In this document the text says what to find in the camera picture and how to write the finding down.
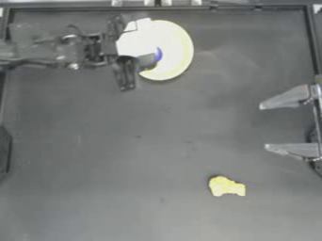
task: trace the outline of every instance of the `white circular plate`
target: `white circular plate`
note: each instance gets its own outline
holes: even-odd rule
[[[164,81],[178,76],[193,57],[193,43],[184,29],[165,20],[152,22],[150,35],[161,51],[156,67],[138,75],[154,81]]]

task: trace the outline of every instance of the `dark gray surface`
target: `dark gray surface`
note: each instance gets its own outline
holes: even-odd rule
[[[14,138],[0,185],[1,241],[313,240],[322,181],[263,150],[301,141],[311,110],[260,112],[259,102],[312,77],[300,12],[150,14],[195,44],[177,80],[120,93],[108,69],[18,69],[6,88]],[[104,26],[104,13],[19,13],[56,31]],[[245,183],[212,198],[207,178]]]

